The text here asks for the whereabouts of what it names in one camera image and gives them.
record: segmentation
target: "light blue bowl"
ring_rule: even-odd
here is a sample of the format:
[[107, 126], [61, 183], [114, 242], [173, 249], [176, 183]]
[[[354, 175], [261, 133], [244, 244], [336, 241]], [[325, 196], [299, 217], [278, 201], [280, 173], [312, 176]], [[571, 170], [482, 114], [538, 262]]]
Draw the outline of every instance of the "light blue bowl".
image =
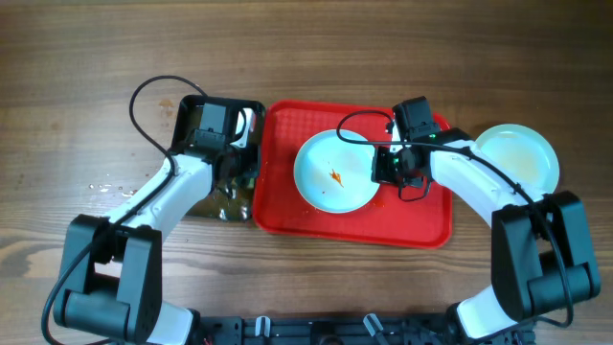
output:
[[[353, 140], [366, 139], [349, 130], [343, 136]], [[294, 180], [300, 195], [313, 207], [341, 214], [368, 203], [379, 188], [371, 181], [375, 147], [341, 141], [336, 130], [326, 130], [308, 139], [294, 162]], [[341, 183], [332, 173], [340, 174]]]
[[521, 125], [494, 126], [479, 136], [477, 147], [522, 182], [553, 193], [559, 164], [552, 146], [536, 131]]

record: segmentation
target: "plate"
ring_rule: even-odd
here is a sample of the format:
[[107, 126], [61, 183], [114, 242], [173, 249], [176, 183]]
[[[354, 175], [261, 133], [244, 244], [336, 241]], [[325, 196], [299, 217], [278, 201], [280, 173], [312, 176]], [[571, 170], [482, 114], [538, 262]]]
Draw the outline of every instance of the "plate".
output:
[[[350, 130], [341, 133], [349, 139], [366, 140]], [[371, 181], [374, 156], [374, 146], [346, 143], [338, 139], [335, 129], [318, 133], [303, 144], [296, 156], [294, 181], [298, 192], [306, 202], [325, 212], [357, 210], [379, 188]]]
[[523, 182], [553, 193], [559, 163], [552, 146], [533, 129], [521, 125], [494, 126], [476, 142], [481, 152]]

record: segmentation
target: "black cable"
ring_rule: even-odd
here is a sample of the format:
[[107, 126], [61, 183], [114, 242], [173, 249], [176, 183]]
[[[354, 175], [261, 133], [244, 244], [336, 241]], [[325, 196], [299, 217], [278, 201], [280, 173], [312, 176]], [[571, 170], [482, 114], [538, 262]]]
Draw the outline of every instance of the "black cable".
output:
[[430, 193], [430, 185], [432, 184], [432, 181], [430, 181], [429, 179], [425, 182], [425, 188], [423, 189], [423, 194], [421, 196], [418, 197], [413, 197], [413, 198], [409, 198], [409, 199], [405, 199], [402, 198], [402, 190], [404, 189], [404, 187], [402, 186], [398, 186], [398, 198], [404, 202], [413, 202], [413, 201], [417, 201], [417, 200], [422, 200], [423, 198], [425, 198], [428, 193]]
[[[404, 112], [404, 109], [402, 109], [402, 107], [399, 108], [402, 112], [403, 112], [403, 116], [406, 118], [406, 113]], [[338, 138], [344, 142], [350, 143], [350, 144], [357, 144], [357, 145], [411, 145], [411, 146], [421, 146], [421, 147], [427, 147], [427, 148], [432, 148], [434, 150], [442, 150], [442, 151], [447, 151], [447, 152], [453, 152], [453, 153], [458, 153], [461, 154], [465, 157], [467, 157], [468, 159], [472, 159], [475, 160], [481, 164], [483, 164], [486, 168], [490, 169], [491, 171], [493, 171], [495, 174], [497, 174], [500, 178], [502, 178], [507, 184], [509, 184], [509, 186], [511, 186], [511, 188], [513, 189], [514, 193], [519, 194], [522, 198], [524, 198], [526, 200], [526, 203], [528, 204], [528, 207], [530, 208], [531, 212], [534, 214], [536, 221], [543, 227], [543, 229], [545, 229], [545, 236], [547, 236], [546, 240], [549, 240], [549, 242], [551, 243], [551, 246], [554, 250], [554, 255], [556, 256], [556, 263], [557, 263], [557, 270], [558, 273], [562, 279], [562, 288], [564, 291], [564, 299], [566, 302], [566, 320], [564, 322], [559, 322], [559, 321], [555, 321], [553, 319], [550, 319], [548, 317], [544, 317], [544, 316], [537, 316], [535, 319], [538, 321], [543, 321], [545, 323], [548, 323], [550, 325], [554, 325], [556, 327], [560, 327], [560, 328], [567, 328], [568, 326], [570, 326], [573, 323], [573, 318], [575, 316], [575, 311], [574, 311], [574, 307], [573, 307], [573, 298], [571, 296], [571, 292], [570, 292], [570, 285], [568, 283], [568, 275], [566, 273], [566, 267], [564, 266], [564, 262], [562, 260], [562, 255], [561, 252], [559, 250], [559, 246], [557, 245], [557, 241], [556, 238], [554, 237], [554, 234], [552, 232], [552, 229], [549, 226], [549, 223], [547, 222], [547, 220], [543, 217], [543, 215], [538, 211], [538, 209], [536, 208], [536, 205], [534, 203], [534, 200], [532, 200], [532, 198], [526, 194], [526, 192], [524, 192], [524, 190], [521, 188], [521, 185], [519, 183], [514, 182], [513, 180], [511, 180], [508, 176], [506, 176], [503, 172], [501, 172], [498, 168], [496, 168], [495, 166], [493, 166], [491, 163], [489, 163], [489, 161], [475, 155], [470, 149], [466, 149], [466, 148], [462, 148], [462, 149], [457, 149], [457, 148], [451, 148], [448, 146], [444, 146], [444, 145], [438, 145], [438, 144], [430, 144], [430, 143], [420, 143], [420, 142], [409, 142], [409, 141], [368, 141], [368, 140], [353, 140], [353, 139], [348, 139], [345, 138], [341, 135], [341, 127], [343, 126], [343, 124], [345, 124], [345, 122], [347, 120], [349, 120], [351, 117], [356, 116], [356, 115], [362, 115], [362, 114], [379, 114], [379, 115], [383, 115], [385, 116], [390, 123], [393, 125], [394, 124], [394, 120], [392, 120], [392, 117], [380, 110], [359, 110], [359, 111], [355, 111], [351, 114], [348, 114], [347, 116], [345, 116], [340, 123], [338, 123], [338, 127], [336, 128], [336, 135], [338, 136]]]
[[[70, 277], [70, 274], [75, 270], [75, 268], [79, 265], [79, 263], [83, 260], [83, 258], [87, 256], [87, 254], [90, 254], [91, 252], [95, 251], [98, 248], [98, 246], [106, 240], [106, 237], [109, 234], [112, 234], [113, 231], [117, 230], [122, 225], [123, 222], [135, 216], [143, 206], [145, 206], [158, 193], [160, 193], [160, 191], [162, 191], [169, 184], [169, 182], [174, 178], [174, 172], [176, 169], [175, 167], [176, 163], [174, 162], [174, 158], [172, 158], [172, 155], [166, 149], [164, 149], [160, 144], [158, 144], [155, 140], [153, 140], [153, 138], [151, 138], [145, 133], [145, 131], [138, 125], [134, 117], [134, 102], [136, 101], [136, 96], [138, 96], [138, 94], [141, 92], [141, 90], [143, 90], [143, 88], [145, 88], [145, 86], [151, 84], [154, 81], [159, 81], [159, 80], [175, 80], [175, 81], [185, 82], [187, 85], [197, 90], [202, 96], [207, 97], [207, 94], [198, 85], [196, 85], [195, 83], [189, 80], [186, 80], [185, 78], [181, 78], [177, 76], [153, 77], [151, 79], [145, 80], [142, 84], [140, 84], [136, 88], [136, 90], [134, 90], [134, 93], [132, 94], [132, 98], [130, 99], [130, 104], [128, 108], [130, 121], [132, 122], [136, 130], [138, 130], [138, 132], [141, 133], [141, 135], [143, 135], [143, 137], [145, 137], [147, 141], [152, 143], [152, 145], [155, 146], [158, 150], [160, 150], [164, 154], [166, 159], [169, 160], [170, 171], [166, 175], [164, 180], [153, 191], [151, 191], [151, 193], [145, 196], [138, 204], [136, 204], [136, 206], [132, 207], [123, 217], [115, 221], [103, 233], [99, 234], [91, 243], [88, 243], [87, 245], [85, 245], [85, 247], [81, 250], [81, 252], [79, 252], [77, 257], [75, 257], [75, 259], [68, 265], [66, 270], [63, 271], [59, 275], [59, 278], [57, 278], [56, 284], [54, 285], [54, 287], [51, 289], [51, 292], [49, 293], [49, 297], [47, 297], [47, 302], [45, 303], [45, 306], [42, 310], [42, 317], [40, 320], [40, 328], [42, 331], [42, 335], [45, 338], [45, 340], [47, 340], [47, 342], [52, 345], [63, 345], [61, 342], [55, 340], [53, 336], [51, 335], [51, 332], [49, 331], [49, 316], [51, 314], [51, 307], [57, 298], [57, 294], [59, 293], [59, 290], [64, 285], [68, 277]], [[104, 340], [96, 341], [93, 343], [89, 343], [87, 345], [103, 345], [103, 344], [108, 344], [111, 341], [113, 340], [104, 339]]]

